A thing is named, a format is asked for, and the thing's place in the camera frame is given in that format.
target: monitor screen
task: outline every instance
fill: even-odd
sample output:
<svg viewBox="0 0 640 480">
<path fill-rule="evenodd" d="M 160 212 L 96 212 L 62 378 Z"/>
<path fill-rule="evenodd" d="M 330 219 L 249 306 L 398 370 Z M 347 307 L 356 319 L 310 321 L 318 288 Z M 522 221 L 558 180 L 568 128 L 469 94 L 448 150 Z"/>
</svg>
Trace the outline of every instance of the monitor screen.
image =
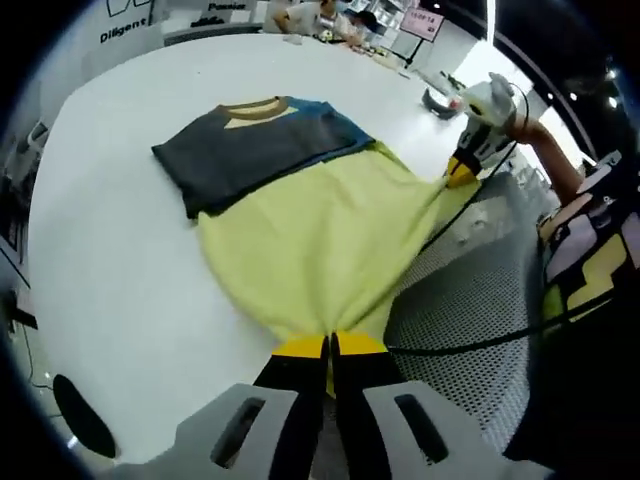
<svg viewBox="0 0 640 480">
<path fill-rule="evenodd" d="M 429 10 L 408 8 L 400 24 L 400 30 L 423 38 L 427 42 L 433 42 L 443 20 L 442 15 Z"/>
</svg>

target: yellow cloth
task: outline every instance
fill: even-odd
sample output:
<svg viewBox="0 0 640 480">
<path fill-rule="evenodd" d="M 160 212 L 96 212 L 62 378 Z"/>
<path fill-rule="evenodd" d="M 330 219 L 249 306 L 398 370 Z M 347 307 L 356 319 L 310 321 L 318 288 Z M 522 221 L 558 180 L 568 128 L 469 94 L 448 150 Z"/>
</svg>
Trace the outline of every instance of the yellow cloth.
<svg viewBox="0 0 640 480">
<path fill-rule="evenodd" d="M 394 287 L 440 206 L 462 205 L 477 188 L 445 183 L 421 181 L 376 142 L 262 187 L 222 215 L 200 213 L 197 230 L 233 302 L 280 339 L 346 330 L 381 340 Z"/>
</svg>

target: wire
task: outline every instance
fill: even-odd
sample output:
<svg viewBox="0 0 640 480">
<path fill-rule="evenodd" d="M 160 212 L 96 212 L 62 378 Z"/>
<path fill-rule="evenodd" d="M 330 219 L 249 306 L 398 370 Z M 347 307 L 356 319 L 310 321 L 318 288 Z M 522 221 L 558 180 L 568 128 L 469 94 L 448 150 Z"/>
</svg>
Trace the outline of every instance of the wire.
<svg viewBox="0 0 640 480">
<path fill-rule="evenodd" d="M 24 325 L 22 326 L 22 333 L 24 333 L 24 340 L 27 345 L 27 353 L 29 354 L 29 378 L 27 379 L 27 382 L 32 387 L 46 388 L 47 390 L 51 390 L 53 392 L 53 388 L 51 388 L 49 385 L 38 385 L 37 383 L 33 383 L 31 381 L 33 379 L 33 357 L 31 356 L 31 346 L 29 345 L 29 335 L 27 335 L 27 327 L 25 327 Z M 63 415 L 61 413 L 55 413 L 53 415 L 47 415 L 47 418 L 51 420 L 62 416 Z"/>
<path fill-rule="evenodd" d="M 514 87 L 516 87 L 520 93 L 522 94 L 522 98 L 524 99 L 524 105 L 525 105 L 525 114 L 524 114 L 524 121 L 522 123 L 522 129 L 526 129 L 527 125 L 529 124 L 529 99 L 527 98 L 527 96 L 525 95 L 525 93 L 522 91 L 522 89 L 516 85 L 515 83 L 509 83 L 509 85 L 513 85 Z M 444 227 L 442 227 L 440 230 L 438 230 L 438 232 L 431 237 L 427 243 L 425 243 L 422 248 L 420 249 L 420 252 L 418 252 L 418 254 L 424 252 L 428 247 L 430 247 L 431 245 L 433 245 L 433 243 L 438 240 L 447 230 L 449 230 L 449 227 L 451 227 L 451 225 L 453 225 L 453 223 L 462 216 L 462 214 L 467 210 L 467 208 L 469 208 L 471 206 L 471 204 L 475 203 L 476 199 L 478 198 L 478 196 L 480 195 L 480 193 L 482 192 L 482 190 L 484 188 L 486 188 L 487 186 L 487 182 L 489 182 L 494 175 L 498 172 L 498 169 L 504 164 L 504 162 L 507 161 L 507 159 L 509 158 L 509 156 L 513 153 L 513 151 L 515 150 L 516 146 L 518 145 L 518 142 L 513 140 L 512 144 L 511 144 L 511 148 L 509 148 L 509 150 L 507 151 L 507 153 L 505 153 L 504 157 L 502 157 L 502 159 L 498 162 L 498 164 L 495 166 L 495 168 L 491 171 L 491 173 L 489 174 L 489 176 L 484 180 L 484 182 L 482 182 L 482 185 L 480 185 L 480 187 L 478 188 L 478 190 L 475 191 L 475 193 L 473 195 L 471 195 L 471 198 L 469 198 L 469 200 L 467 200 L 467 202 L 462 206 L 462 208 L 460 210 L 458 210 L 458 213 L 456 213 L 453 218 L 451 220 L 449 220 Z M 455 169 L 458 168 L 458 166 L 460 166 L 460 164 L 456 165 L 454 167 L 454 171 Z"/>
<path fill-rule="evenodd" d="M 550 328 L 556 327 L 558 325 L 568 323 L 569 320 L 576 315 L 580 315 L 588 312 L 596 307 L 604 305 L 609 300 L 613 299 L 614 291 L 613 289 L 609 290 L 602 295 L 592 298 L 588 302 L 583 303 L 579 307 L 568 310 L 552 319 L 544 322 L 542 325 L 536 325 L 533 327 L 523 328 L 521 330 L 516 330 L 515 332 L 507 333 L 506 335 L 501 335 L 499 337 L 490 338 L 488 340 L 482 340 L 479 342 L 469 343 L 467 345 L 460 345 L 458 347 L 449 347 L 449 348 L 438 348 L 438 349 L 413 349 L 413 348 L 402 348 L 402 347 L 393 347 L 387 346 L 387 350 L 391 353 L 395 353 L 398 355 L 410 355 L 413 357 L 444 357 L 448 355 L 459 355 L 461 353 L 474 352 L 476 350 L 483 350 L 489 347 L 495 347 L 497 345 L 502 345 L 503 343 L 513 342 L 514 340 L 519 340 L 523 337 L 528 337 L 530 335 L 535 335 L 536 333 L 544 332 Z"/>
<path fill-rule="evenodd" d="M 46 388 L 47 390 L 51 390 L 53 392 L 53 388 L 49 385 L 38 385 L 33 383 L 33 356 L 31 355 L 31 345 L 29 345 L 29 336 L 27 335 L 27 327 L 22 325 L 22 333 L 24 334 L 24 341 L 27 345 L 27 353 L 29 354 L 29 378 L 27 378 L 27 383 L 29 383 L 32 387 L 35 388 Z"/>
<path fill-rule="evenodd" d="M 2 252 L 2 255 L 4 256 L 4 258 L 7 259 L 11 267 L 13 267 L 13 269 L 16 271 L 16 273 L 18 274 L 20 279 L 24 282 L 24 284 L 27 286 L 27 288 L 31 290 L 31 284 L 29 283 L 29 281 L 24 277 L 20 269 L 16 266 L 15 263 L 13 263 L 13 260 L 9 258 L 9 255 L 7 255 L 7 252 L 5 252 L 4 248 L 2 248 L 1 246 L 0 246 L 0 252 Z"/>
</svg>

